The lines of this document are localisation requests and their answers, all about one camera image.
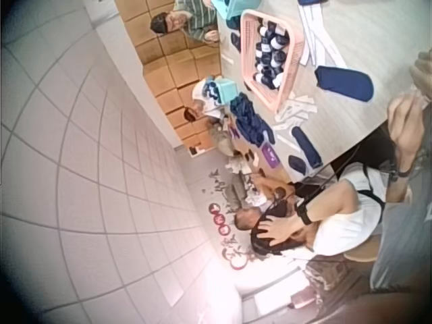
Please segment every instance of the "white t-shirt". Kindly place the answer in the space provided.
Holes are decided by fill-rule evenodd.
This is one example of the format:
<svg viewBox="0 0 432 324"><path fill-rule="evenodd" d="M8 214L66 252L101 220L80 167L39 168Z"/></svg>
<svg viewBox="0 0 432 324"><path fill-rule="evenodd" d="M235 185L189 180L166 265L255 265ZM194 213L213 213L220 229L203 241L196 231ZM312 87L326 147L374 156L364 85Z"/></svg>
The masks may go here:
<svg viewBox="0 0 432 324"><path fill-rule="evenodd" d="M203 88L206 79L202 79L198 82L194 89L192 90L192 99L201 100L204 102L204 109L202 113L207 116L216 117L222 119L223 113L221 111L222 106L219 106L218 103L212 99L203 96Z"/></svg>
<svg viewBox="0 0 432 324"><path fill-rule="evenodd" d="M386 175L369 167L367 172L373 193L385 202ZM370 189L362 163L347 166L340 179L350 181L356 190ZM363 194L358 194L358 202L358 211L355 213L336 214L321 222L313 244L313 250L317 254L335 255L346 252L362 244L372 234L379 223L381 206Z"/></svg>

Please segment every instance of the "purple package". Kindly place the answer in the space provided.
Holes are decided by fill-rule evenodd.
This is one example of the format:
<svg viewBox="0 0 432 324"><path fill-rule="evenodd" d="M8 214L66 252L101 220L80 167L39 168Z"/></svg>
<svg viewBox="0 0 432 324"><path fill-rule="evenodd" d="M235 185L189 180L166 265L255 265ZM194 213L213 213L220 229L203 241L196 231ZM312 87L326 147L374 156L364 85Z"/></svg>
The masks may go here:
<svg viewBox="0 0 432 324"><path fill-rule="evenodd" d="M275 150L273 150L273 147L271 147L270 143L268 142L264 143L261 150L263 152L265 159L267 160L267 163L270 165L272 169L274 169L281 163L279 157L277 156Z"/></svg>

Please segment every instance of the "pile of clothes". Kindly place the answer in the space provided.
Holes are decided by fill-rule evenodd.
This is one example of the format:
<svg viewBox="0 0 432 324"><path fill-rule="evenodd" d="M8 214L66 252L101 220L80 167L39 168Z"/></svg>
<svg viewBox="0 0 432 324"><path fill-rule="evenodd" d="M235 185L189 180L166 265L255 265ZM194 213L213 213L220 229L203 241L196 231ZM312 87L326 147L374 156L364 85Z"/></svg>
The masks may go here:
<svg viewBox="0 0 432 324"><path fill-rule="evenodd" d="M231 100L229 105L233 115L237 117L236 126L243 137L250 143L260 147L264 142L264 132L267 132L269 142L275 144L271 127L255 113L252 101L243 92Z"/></svg>

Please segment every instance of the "bracelet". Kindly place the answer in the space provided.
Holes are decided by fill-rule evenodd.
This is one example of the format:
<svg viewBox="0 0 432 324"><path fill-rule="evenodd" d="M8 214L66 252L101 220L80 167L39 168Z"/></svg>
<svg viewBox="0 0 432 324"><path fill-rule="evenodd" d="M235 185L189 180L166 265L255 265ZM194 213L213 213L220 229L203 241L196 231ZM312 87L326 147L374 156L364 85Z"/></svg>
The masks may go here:
<svg viewBox="0 0 432 324"><path fill-rule="evenodd" d="M304 203L300 204L300 206L297 206L297 216L302 219L302 222L305 225L310 225L312 223L307 213L306 204Z"/></svg>

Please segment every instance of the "white tiled wall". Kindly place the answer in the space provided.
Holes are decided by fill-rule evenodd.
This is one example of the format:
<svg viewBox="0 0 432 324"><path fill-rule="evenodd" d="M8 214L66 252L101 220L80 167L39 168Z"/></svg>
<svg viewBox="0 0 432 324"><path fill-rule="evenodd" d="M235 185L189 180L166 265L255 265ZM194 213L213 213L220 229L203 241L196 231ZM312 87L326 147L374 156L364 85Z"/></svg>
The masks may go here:
<svg viewBox="0 0 432 324"><path fill-rule="evenodd" d="M79 0L17 1L1 48L1 258L44 323L241 322L176 155Z"/></svg>

